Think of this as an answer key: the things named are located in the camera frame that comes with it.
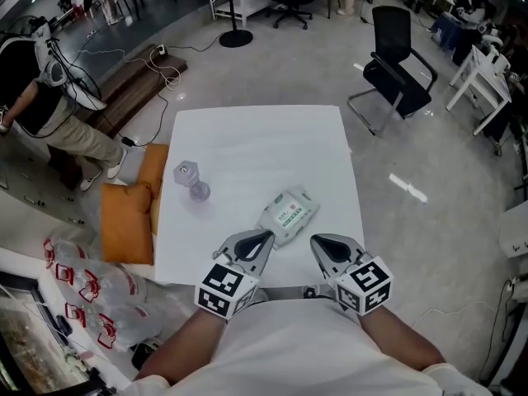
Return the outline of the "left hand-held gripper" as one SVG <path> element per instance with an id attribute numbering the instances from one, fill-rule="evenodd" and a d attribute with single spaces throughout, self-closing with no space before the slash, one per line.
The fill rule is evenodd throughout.
<path id="1" fill-rule="evenodd" d="M 205 264 L 195 287 L 194 303 L 220 318 L 232 318 L 252 302 L 275 242 L 268 229 L 235 233 Z M 245 270 L 231 259 L 246 259 Z"/>

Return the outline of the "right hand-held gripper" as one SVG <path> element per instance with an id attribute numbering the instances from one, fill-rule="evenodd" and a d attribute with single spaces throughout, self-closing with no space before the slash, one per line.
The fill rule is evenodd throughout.
<path id="1" fill-rule="evenodd" d="M 364 316 L 383 306 L 393 293 L 394 275 L 381 257 L 351 264 L 340 276 L 336 262 L 356 262 L 364 248 L 353 238 L 334 233 L 317 233 L 310 247 L 323 276 L 344 310 Z"/>

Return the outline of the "white wet wipe pack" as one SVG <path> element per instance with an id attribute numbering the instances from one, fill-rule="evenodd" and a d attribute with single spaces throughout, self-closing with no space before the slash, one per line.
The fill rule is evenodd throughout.
<path id="1" fill-rule="evenodd" d="M 262 211 L 259 229 L 275 235 L 274 249 L 293 241 L 318 213 L 320 204 L 303 186 L 292 186 L 278 194 Z"/>

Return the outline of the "person's left forearm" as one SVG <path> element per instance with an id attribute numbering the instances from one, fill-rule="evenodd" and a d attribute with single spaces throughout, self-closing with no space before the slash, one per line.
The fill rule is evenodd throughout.
<path id="1" fill-rule="evenodd" d="M 136 380 L 157 375 L 174 385 L 209 364 L 227 322 L 198 309 L 142 365 Z"/>

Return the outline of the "person's right forearm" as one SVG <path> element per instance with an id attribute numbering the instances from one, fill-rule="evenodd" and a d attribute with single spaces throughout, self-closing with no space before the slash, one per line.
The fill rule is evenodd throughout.
<path id="1" fill-rule="evenodd" d="M 430 341 L 384 306 L 360 316 L 359 321 L 382 353 L 414 370 L 423 371 L 446 362 Z"/>

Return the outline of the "person's white shirt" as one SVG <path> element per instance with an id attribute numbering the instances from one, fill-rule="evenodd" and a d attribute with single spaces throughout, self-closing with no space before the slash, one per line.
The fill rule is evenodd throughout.
<path id="1" fill-rule="evenodd" d="M 386 356 L 329 299 L 263 301 L 225 321 L 209 364 L 174 385 L 134 379 L 119 396 L 492 396 L 447 361 L 417 371 Z"/>

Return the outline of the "small orange cushion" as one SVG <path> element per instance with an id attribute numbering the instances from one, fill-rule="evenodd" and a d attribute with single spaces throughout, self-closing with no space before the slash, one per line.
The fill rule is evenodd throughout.
<path id="1" fill-rule="evenodd" d="M 153 199 L 160 193 L 168 152 L 167 144 L 149 144 L 144 153 L 136 183 L 145 185 Z"/>

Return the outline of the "large orange cushion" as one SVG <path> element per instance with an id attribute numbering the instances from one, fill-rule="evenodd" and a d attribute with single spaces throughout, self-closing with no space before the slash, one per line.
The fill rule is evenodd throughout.
<path id="1" fill-rule="evenodd" d="M 153 265 L 150 190 L 143 184 L 105 183 L 101 189 L 104 262 Z"/>

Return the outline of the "pack of clear water bottles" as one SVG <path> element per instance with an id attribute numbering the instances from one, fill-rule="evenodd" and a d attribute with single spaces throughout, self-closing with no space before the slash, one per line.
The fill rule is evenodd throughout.
<path id="1" fill-rule="evenodd" d="M 46 269 L 65 298 L 64 317 L 77 321 L 99 347 L 127 351 L 160 335 L 163 314 L 147 303 L 145 279 L 92 259 L 63 238 L 47 238 L 43 248 Z"/>

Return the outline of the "white cardboard box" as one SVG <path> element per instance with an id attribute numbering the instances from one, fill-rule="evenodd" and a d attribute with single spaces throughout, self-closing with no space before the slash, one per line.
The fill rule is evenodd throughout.
<path id="1" fill-rule="evenodd" d="M 499 247 L 507 258 L 528 254 L 528 200 L 501 214 Z"/>

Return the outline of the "black cantilever office chair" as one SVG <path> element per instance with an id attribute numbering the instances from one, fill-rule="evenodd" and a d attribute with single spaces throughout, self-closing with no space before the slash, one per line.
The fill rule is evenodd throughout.
<path id="1" fill-rule="evenodd" d="M 406 119 L 431 102 L 430 92 L 438 79 L 438 72 L 412 47 L 412 22 L 409 11 L 401 7 L 378 6 L 372 9 L 372 18 L 375 50 L 370 53 L 371 61 L 363 69 L 363 78 L 371 88 L 350 95 L 346 103 L 369 132 L 378 136 L 393 115 L 397 114 Z M 411 55 L 431 74 L 426 87 L 401 65 Z M 375 128 L 353 104 L 354 100 L 374 92 L 390 104 L 390 109 L 378 128 Z"/>

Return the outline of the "brown wooden platform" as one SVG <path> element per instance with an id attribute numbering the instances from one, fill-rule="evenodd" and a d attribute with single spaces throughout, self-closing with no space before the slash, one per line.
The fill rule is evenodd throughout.
<path id="1" fill-rule="evenodd" d="M 186 70 L 184 59 L 161 55 L 155 45 L 148 45 L 134 61 L 123 63 L 102 83 L 100 91 L 105 109 L 78 108 L 75 116 L 95 130 L 115 138 L 150 99 L 162 91 L 164 78 L 169 78 L 174 85 Z"/>

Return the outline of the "black round-base floor stand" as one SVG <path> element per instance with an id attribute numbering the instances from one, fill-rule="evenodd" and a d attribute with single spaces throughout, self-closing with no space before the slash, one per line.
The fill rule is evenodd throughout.
<path id="1" fill-rule="evenodd" d="M 232 30 L 226 31 L 219 37 L 220 45 L 230 49 L 249 45 L 253 41 L 253 34 L 247 30 L 238 29 L 235 19 L 233 0 L 229 0 L 229 14 L 232 23 Z"/>

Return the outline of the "white side table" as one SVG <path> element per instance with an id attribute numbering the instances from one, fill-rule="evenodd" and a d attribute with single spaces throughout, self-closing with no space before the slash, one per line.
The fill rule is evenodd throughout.
<path id="1" fill-rule="evenodd" d="M 474 88 L 493 108 L 493 111 L 483 119 L 483 122 L 475 127 L 473 136 L 480 134 L 506 104 L 512 101 L 504 73 L 503 71 L 498 72 L 495 69 L 493 57 L 493 53 L 485 55 L 473 45 L 468 56 L 450 81 L 450 86 L 453 87 L 459 80 L 462 72 L 468 70 L 465 80 L 445 107 L 448 111 L 453 108 L 470 87 Z"/>

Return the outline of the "black framed glass tank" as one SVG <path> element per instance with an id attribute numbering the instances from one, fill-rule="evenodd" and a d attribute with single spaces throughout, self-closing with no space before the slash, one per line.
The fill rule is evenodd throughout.
<path id="1" fill-rule="evenodd" d="M 38 281 L 0 271 L 0 394 L 88 396 L 99 384 L 77 358 Z"/>

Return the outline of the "blue draped table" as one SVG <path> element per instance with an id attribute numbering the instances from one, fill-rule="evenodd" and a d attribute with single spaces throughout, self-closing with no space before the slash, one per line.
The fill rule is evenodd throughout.
<path id="1" fill-rule="evenodd" d="M 430 29 L 431 39 L 443 51 L 452 52 L 458 44 L 462 30 L 462 24 L 457 18 L 449 12 L 443 12 Z"/>

